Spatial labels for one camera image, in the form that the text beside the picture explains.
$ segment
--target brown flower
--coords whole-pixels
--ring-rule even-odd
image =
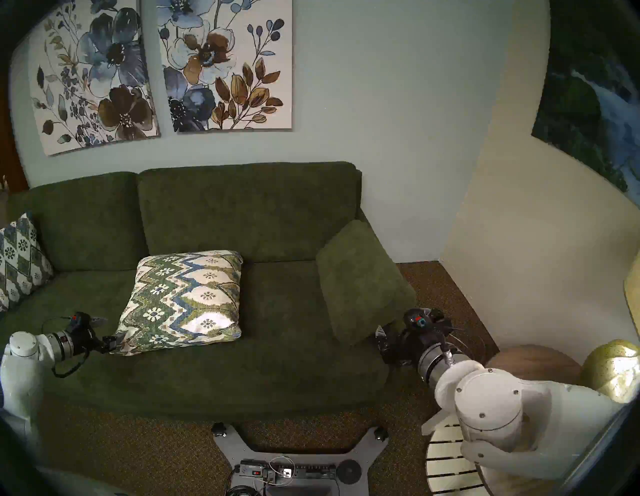
[[[198,80],[213,84],[217,77],[226,78],[236,61],[229,52],[236,39],[231,29],[218,28],[201,34],[200,29],[191,29],[179,38],[170,49],[169,59],[174,67],[181,68],[191,84]]]
[[[153,127],[153,112],[138,88],[131,91],[121,85],[112,88],[109,98],[98,105],[100,124],[107,131],[116,131],[116,140],[142,140],[143,131]]]

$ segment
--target sofa cushion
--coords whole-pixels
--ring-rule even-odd
[[[132,271],[60,274],[4,314],[0,338],[38,332],[46,317],[74,310],[109,317],[96,332],[114,333],[133,279]],[[335,340],[315,262],[246,264],[242,281],[241,339],[136,356],[92,353],[75,374],[49,378],[47,389],[101,410],[216,421],[327,412],[375,399],[388,367],[374,343],[347,348]]]
[[[112,353],[131,356],[238,339],[242,261],[229,251],[140,260]]]
[[[245,261],[313,260],[360,205],[349,163],[151,169],[138,177],[152,255],[235,250]]]
[[[0,312],[15,308],[53,277],[29,217],[23,214],[0,229]]]
[[[316,261],[333,334],[341,343],[360,342],[415,306],[415,291],[363,221],[349,222]]]
[[[8,211],[33,215],[56,271],[135,269],[148,255],[131,172],[38,186],[10,195]]]

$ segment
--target waterfall painting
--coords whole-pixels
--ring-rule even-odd
[[[292,0],[156,0],[175,132],[290,129]]]
[[[157,136],[136,0],[60,1],[29,34],[45,154]]]
[[[532,135],[640,206],[640,21],[627,0],[550,0],[547,76]]]

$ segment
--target sofa backrest cushion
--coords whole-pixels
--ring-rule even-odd
[[[144,171],[138,194],[149,252],[235,250],[248,262],[313,260],[355,218],[361,179],[345,162]]]
[[[136,174],[112,172],[9,196],[10,220],[30,212],[56,271],[129,270],[149,253]]]

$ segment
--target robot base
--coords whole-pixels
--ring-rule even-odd
[[[387,431],[378,427],[369,429],[347,453],[269,453],[253,451],[231,425],[215,424],[211,430],[220,451],[236,469],[228,487],[249,486],[262,494],[266,484],[268,496],[369,496],[369,467],[389,443]],[[282,456],[293,460],[295,471],[282,468],[291,467]],[[270,461],[278,472],[292,472],[292,477],[274,474]]]

